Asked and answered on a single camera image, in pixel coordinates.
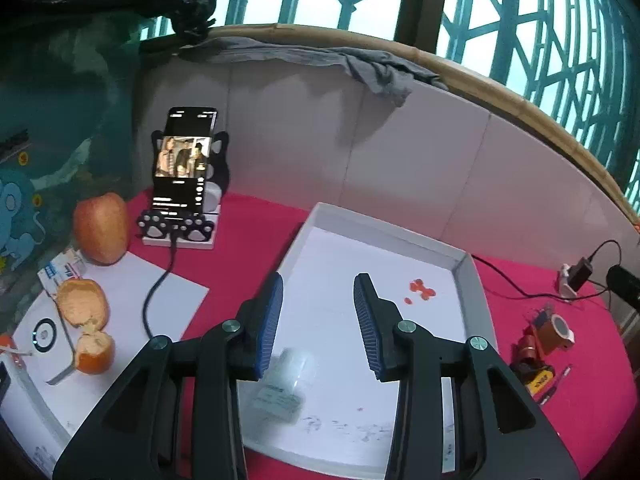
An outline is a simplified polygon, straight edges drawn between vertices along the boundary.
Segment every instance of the apple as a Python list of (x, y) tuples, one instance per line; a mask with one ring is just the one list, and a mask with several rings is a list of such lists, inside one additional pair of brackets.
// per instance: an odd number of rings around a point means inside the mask
[(127, 252), (129, 217), (119, 195), (108, 192), (82, 200), (74, 211), (74, 235), (89, 260), (111, 265)]

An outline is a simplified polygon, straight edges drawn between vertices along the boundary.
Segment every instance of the screwdriver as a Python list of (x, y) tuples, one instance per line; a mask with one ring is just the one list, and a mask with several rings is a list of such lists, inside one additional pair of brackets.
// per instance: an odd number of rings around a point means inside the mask
[(548, 400), (554, 396), (556, 390), (558, 389), (558, 386), (560, 385), (562, 379), (564, 379), (565, 377), (567, 377), (567, 375), (569, 375), (569, 372), (571, 371), (571, 367), (572, 365), (568, 365), (567, 368), (565, 368), (564, 370), (562, 370), (562, 373), (558, 376), (558, 380), (556, 380), (556, 382), (554, 383), (554, 385), (549, 388), (549, 390), (547, 391), (546, 394), (544, 394), (542, 396), (542, 398), (538, 401), (538, 405), (539, 406), (544, 406)]

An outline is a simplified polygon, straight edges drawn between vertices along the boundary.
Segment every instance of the white wall panel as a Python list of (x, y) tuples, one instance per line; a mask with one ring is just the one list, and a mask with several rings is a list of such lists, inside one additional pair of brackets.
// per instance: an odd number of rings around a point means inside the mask
[(556, 269), (593, 250), (581, 229), (593, 189), (564, 157), (492, 115), (442, 240)]
[(404, 106), (366, 92), (340, 206), (439, 238), (489, 112), (420, 82)]
[(232, 191), (311, 209), (337, 204), (365, 88), (338, 67), (231, 66)]

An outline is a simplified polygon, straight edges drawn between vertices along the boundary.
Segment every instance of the black cable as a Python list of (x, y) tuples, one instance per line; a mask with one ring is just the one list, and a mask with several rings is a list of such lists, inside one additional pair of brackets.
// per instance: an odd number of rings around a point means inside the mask
[(149, 322), (146, 318), (147, 311), (149, 310), (149, 303), (151, 302), (151, 298), (153, 297), (153, 295), (156, 293), (156, 290), (158, 290), (158, 287), (162, 285), (162, 282), (164, 282), (164, 279), (169, 274), (171, 274), (172, 270), (174, 270), (175, 253), (177, 253), (177, 250), (178, 250), (178, 237), (177, 237), (177, 234), (174, 234), (174, 232), (171, 232), (170, 238), (171, 238), (171, 246), (169, 248), (169, 252), (170, 252), (169, 266), (166, 268), (166, 271), (164, 272), (164, 274), (160, 276), (160, 278), (158, 278), (158, 280), (154, 283), (154, 286), (152, 286), (149, 289), (149, 292), (145, 298), (145, 303), (142, 305), (142, 325), (145, 327), (145, 333), (149, 339), (151, 339), (154, 336), (153, 333), (151, 332), (151, 329), (149, 328)]
[(604, 294), (605, 292), (607, 292), (609, 289), (605, 288), (605, 290), (597, 293), (597, 294), (590, 294), (588, 296), (577, 296), (576, 298), (563, 298), (562, 296), (558, 296), (557, 294), (549, 294), (547, 292), (542, 292), (541, 294), (527, 294), (524, 290), (522, 290), (509, 276), (507, 276), (504, 272), (502, 272), (500, 269), (498, 269), (498, 267), (496, 267), (494, 264), (489, 263), (488, 261), (482, 259), (480, 256), (476, 256), (475, 254), (472, 254), (473, 258), (475, 260), (477, 260), (478, 262), (481, 262), (483, 264), (485, 264), (488, 267), (491, 267), (493, 270), (495, 270), (495, 272), (497, 272), (498, 274), (500, 274), (505, 280), (507, 280), (509, 282), (509, 284), (515, 288), (520, 294), (522, 294), (521, 298), (507, 298), (505, 297), (505, 300), (531, 300), (532, 298), (555, 298), (556, 300), (562, 300), (562, 301), (577, 301), (577, 300), (588, 300), (589, 298), (595, 298), (596, 296), (600, 296), (602, 294)]
[(591, 256), (589, 256), (587, 259), (592, 262), (593, 261), (593, 257), (598, 253), (598, 251), (603, 248), (605, 245), (607, 244), (616, 244), (618, 246), (618, 264), (622, 265), (622, 247), (620, 247), (620, 244), (618, 243), (617, 240), (614, 240), (613, 238), (611, 240), (605, 240), (603, 241), (603, 243), (601, 243), (595, 251), (593, 251), (593, 253), (591, 253)]
[(602, 288), (603, 292), (606, 290), (609, 293), (609, 302), (608, 302), (609, 304), (607, 306), (607, 310), (611, 312), (611, 289), (608, 286), (603, 285), (602, 283), (596, 282), (595, 280), (587, 280), (587, 281), (590, 283), (593, 283), (593, 285), (597, 285), (600, 288)]

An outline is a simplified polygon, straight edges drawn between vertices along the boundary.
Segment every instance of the metal screw head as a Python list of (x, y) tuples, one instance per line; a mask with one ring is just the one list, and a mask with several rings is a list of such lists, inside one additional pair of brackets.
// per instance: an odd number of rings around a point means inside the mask
[(486, 348), (489, 346), (489, 343), (484, 337), (475, 336), (471, 338), (471, 346), (476, 350), (486, 350)]
[(225, 332), (237, 332), (240, 330), (240, 322), (237, 319), (227, 319), (222, 324), (222, 330)]
[(415, 323), (413, 321), (409, 321), (408, 319), (403, 319), (400, 323), (398, 323), (398, 330), (400, 332), (415, 332)]
[(151, 341), (149, 341), (151, 348), (154, 350), (162, 350), (169, 344), (169, 338), (165, 335), (157, 335)]

